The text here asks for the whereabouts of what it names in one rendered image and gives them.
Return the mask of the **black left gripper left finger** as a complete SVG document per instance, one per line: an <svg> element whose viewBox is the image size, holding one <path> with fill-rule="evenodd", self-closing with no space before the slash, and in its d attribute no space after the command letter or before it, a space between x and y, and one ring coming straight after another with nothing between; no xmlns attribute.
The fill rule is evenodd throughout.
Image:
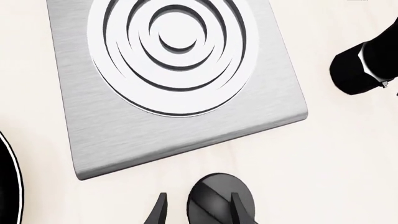
<svg viewBox="0 0 398 224"><path fill-rule="evenodd" d="M162 192L144 224L165 224L167 218L167 194Z"/></svg>

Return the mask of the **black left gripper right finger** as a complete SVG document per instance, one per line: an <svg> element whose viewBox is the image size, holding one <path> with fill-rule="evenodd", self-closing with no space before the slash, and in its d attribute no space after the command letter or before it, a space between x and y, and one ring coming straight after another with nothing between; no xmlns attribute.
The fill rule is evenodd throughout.
<svg viewBox="0 0 398 224"><path fill-rule="evenodd" d="M250 216L246 210L245 204L237 192L231 193L231 201L229 203L231 219L233 224L258 224L254 217Z"/></svg>

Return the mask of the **round black stove knob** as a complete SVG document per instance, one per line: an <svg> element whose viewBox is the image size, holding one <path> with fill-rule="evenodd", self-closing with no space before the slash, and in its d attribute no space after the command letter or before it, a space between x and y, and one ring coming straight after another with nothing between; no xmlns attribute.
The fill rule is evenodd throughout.
<svg viewBox="0 0 398 224"><path fill-rule="evenodd" d="M189 224L233 224L231 196L238 194L245 211L253 220L255 203L246 184L226 173L212 173L200 179L191 189L187 200Z"/></svg>

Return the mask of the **flat stove plate with rings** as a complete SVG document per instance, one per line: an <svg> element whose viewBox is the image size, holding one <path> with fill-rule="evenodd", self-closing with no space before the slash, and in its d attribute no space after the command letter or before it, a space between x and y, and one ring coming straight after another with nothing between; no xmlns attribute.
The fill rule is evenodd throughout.
<svg viewBox="0 0 398 224"><path fill-rule="evenodd" d="M86 180L303 121L269 0L47 0Z"/></svg>

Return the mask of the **black pan with white rim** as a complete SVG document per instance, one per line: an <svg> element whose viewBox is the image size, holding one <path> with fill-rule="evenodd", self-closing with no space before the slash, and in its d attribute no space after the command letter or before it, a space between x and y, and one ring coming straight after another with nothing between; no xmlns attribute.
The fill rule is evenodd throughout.
<svg viewBox="0 0 398 224"><path fill-rule="evenodd" d="M11 145L0 132L0 224L21 224L24 183Z"/></svg>

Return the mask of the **black moka pot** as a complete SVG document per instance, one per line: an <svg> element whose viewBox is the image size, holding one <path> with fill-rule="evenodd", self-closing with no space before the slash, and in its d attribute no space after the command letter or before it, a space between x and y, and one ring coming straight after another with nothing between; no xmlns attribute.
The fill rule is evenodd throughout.
<svg viewBox="0 0 398 224"><path fill-rule="evenodd" d="M398 78L398 18L377 37L335 55L330 76L347 95L386 88Z"/></svg>

